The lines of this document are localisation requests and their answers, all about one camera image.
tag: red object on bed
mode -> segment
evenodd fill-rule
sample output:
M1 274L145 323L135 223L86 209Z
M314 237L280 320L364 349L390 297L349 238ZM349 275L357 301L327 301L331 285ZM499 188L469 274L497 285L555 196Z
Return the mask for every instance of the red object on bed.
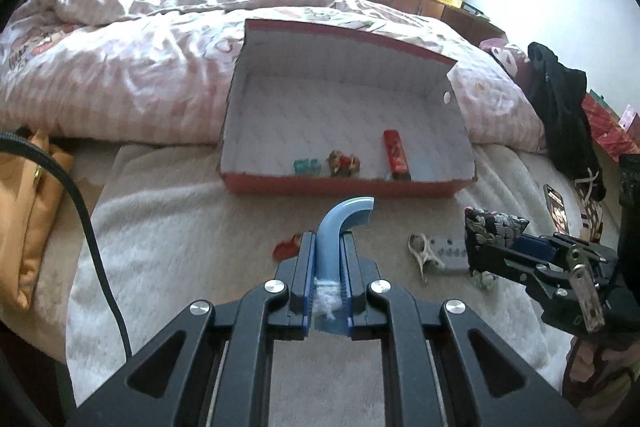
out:
M278 243L273 249L273 260L284 261L295 257L300 252L301 233L295 233L288 241Z
M640 147L589 93L582 100L582 108L591 126L591 137L614 161L618 161L621 154L640 153Z

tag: metal screw head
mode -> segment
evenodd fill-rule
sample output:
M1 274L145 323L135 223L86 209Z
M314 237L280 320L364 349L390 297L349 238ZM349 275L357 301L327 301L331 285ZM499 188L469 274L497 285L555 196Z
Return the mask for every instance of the metal screw head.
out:
M391 283L384 279L378 279L371 283L371 291L375 293L386 293L391 289Z
M195 301L189 306L189 311L191 315L204 315L205 313L209 313L211 306L207 301Z
M459 301L458 299L451 299L450 301L447 301L444 307L449 313L453 313L456 315L460 315L466 310L465 303L463 301Z
M280 293L282 290L284 290L284 282L282 282L280 279L271 279L270 281L264 283L264 289L269 293Z

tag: red packaged item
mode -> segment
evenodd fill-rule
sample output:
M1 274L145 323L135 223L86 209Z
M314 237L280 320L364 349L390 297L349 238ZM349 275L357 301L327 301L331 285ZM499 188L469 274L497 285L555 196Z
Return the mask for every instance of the red packaged item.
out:
M640 147L589 93L582 100L582 108L589 120L591 137L614 161L621 154L640 153Z
M411 181L409 165L404 155L404 149L402 148L402 141L400 140L398 131L387 129L382 136L385 141L386 156L389 158L391 177L395 180Z

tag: bedspread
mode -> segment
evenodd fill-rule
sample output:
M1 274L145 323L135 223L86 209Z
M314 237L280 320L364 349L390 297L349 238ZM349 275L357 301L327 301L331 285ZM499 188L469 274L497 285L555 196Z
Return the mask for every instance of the bedspread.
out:
M569 335L540 322L540 308L524 287L498 280L480 291L466 276L432 275L424 285L407 252L411 233L463 237L465 206L527 217L532 234L552 233L542 185L564 197L570 231L581 226L568 182L541 155L517 155L503 146L474 147L478 183L449 200L377 200L370 224L354 229L358 253L374 259L380 273L417 298L461 298L549 382L564 368ZM94 211L98 244L114 295L139 350L188 303L239 299L270 279L271 250L296 232L315 229L334 198L235 196L216 174L218 152L210 147L154 150L125 146L114 163ZM617 230L605 223L605 243ZM380 355L376 343L313 333L304 343L276 346L272 425L360 425L340 411L351 400L369 403L368 425L383 424ZM86 247L81 253L67 315L66 357L76 401L84 401L124 361L115 321L107 308ZM362 396L355 398L354 393ZM332 407L327 408L327 400Z
M540 120L489 55L440 21L363 0L30 0L0 36L0 128L215 144L248 17L346 26L447 55L471 141L539 149Z

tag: cardboard box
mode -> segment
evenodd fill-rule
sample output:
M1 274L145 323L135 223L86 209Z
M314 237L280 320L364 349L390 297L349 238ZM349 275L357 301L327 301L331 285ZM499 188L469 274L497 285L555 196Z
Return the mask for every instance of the cardboard box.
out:
M220 173L235 193L450 197L474 182L471 144L447 72L413 44L305 22L247 20L223 127ZM411 181L390 172L401 137ZM293 162L354 154L349 178L293 175Z
M640 142L640 114L633 107L626 106L625 112L620 117L619 124L634 142Z

